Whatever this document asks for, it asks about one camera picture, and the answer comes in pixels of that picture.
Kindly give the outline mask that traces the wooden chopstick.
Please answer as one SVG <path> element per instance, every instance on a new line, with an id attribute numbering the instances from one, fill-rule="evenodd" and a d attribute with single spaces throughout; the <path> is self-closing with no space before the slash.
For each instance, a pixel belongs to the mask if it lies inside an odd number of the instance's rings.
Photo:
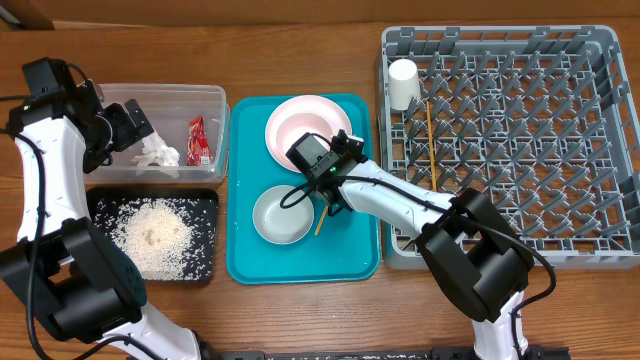
<path id="1" fill-rule="evenodd" d="M 326 219 L 326 217 L 328 215 L 328 210 L 329 210 L 329 206 L 325 206 L 323 211 L 322 211 L 322 213 L 321 213 L 321 216 L 320 216 L 320 218 L 318 220 L 317 226 L 315 228 L 314 236 L 318 236 L 319 235 L 319 233 L 320 233 L 320 231 L 322 229 L 322 226 L 324 224 L 324 221 L 325 221 L 325 219 Z"/>
<path id="2" fill-rule="evenodd" d="M 430 158 L 430 173 L 431 173 L 431 185 L 432 191 L 438 191 L 437 176 L 436 176 L 436 163 L 435 163 L 435 142 L 433 138 L 433 126 L 431 120 L 431 109 L 429 99 L 425 99 L 426 108 L 426 122 L 429 140 L 429 158 Z"/>

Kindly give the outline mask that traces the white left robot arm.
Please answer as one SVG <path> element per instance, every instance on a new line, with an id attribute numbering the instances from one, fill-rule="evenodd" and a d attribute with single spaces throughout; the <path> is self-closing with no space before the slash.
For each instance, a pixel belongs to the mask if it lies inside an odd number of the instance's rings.
<path id="1" fill-rule="evenodd" d="M 144 112 L 135 100 L 103 106 L 96 85 L 61 59 L 22 71 L 29 92 L 16 98 L 4 133 L 21 154 L 24 209 L 1 277 L 25 306 L 28 331 L 135 359 L 213 358 L 196 332 L 149 302 L 139 270 L 88 210 L 85 175 L 152 133 Z"/>

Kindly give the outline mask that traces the white bowl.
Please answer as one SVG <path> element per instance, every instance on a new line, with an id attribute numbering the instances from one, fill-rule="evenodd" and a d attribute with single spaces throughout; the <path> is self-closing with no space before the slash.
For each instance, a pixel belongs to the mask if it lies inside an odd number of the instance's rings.
<path id="1" fill-rule="evenodd" d="M 266 190 L 256 201 L 252 219 L 258 234 L 266 241 L 276 245 L 287 245 L 302 239 L 314 222 L 314 205 L 302 190 L 292 194 L 293 198 L 302 196 L 301 202 L 290 208 L 282 208 L 281 200 L 294 187 L 278 185 Z"/>

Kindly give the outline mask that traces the white paper cup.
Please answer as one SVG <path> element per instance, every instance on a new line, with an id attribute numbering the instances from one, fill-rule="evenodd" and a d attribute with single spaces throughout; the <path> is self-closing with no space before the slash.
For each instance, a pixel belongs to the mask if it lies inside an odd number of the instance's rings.
<path id="1" fill-rule="evenodd" d="M 405 111 L 412 99 L 421 98 L 418 67 L 409 59 L 398 59 L 391 63 L 388 72 L 390 107 Z"/>

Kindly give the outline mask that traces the red snack wrapper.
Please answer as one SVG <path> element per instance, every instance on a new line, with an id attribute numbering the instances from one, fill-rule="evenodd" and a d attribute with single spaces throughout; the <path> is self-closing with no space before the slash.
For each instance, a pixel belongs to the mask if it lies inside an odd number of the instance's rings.
<path id="1" fill-rule="evenodd" d="M 189 166 L 209 166 L 212 155 L 207 141 L 204 118 L 198 116 L 189 123 L 187 140 L 187 164 Z"/>

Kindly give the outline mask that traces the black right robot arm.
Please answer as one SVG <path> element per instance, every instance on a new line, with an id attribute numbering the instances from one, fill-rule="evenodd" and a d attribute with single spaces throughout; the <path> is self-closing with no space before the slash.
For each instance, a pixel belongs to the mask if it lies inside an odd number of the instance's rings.
<path id="1" fill-rule="evenodd" d="M 369 214 L 410 237 L 448 300 L 472 321 L 479 359 L 521 359 L 519 318 L 531 251 L 482 193 L 429 191 L 384 171 L 361 139 L 305 133 L 286 152 L 303 189 L 330 207 Z"/>

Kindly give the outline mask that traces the white napkin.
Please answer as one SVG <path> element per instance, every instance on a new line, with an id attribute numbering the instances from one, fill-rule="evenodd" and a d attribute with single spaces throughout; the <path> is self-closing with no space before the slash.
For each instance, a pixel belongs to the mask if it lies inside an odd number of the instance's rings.
<path id="1" fill-rule="evenodd" d="M 178 171 L 172 170 L 172 167 L 179 165 L 180 159 L 180 154 L 175 148 L 168 146 L 157 132 L 144 137 L 142 144 L 142 154 L 134 156 L 132 159 L 137 167 L 146 167 L 152 164 L 164 168 L 169 167 L 169 170 L 164 169 L 162 173 L 169 175 L 171 178 L 179 177 Z"/>

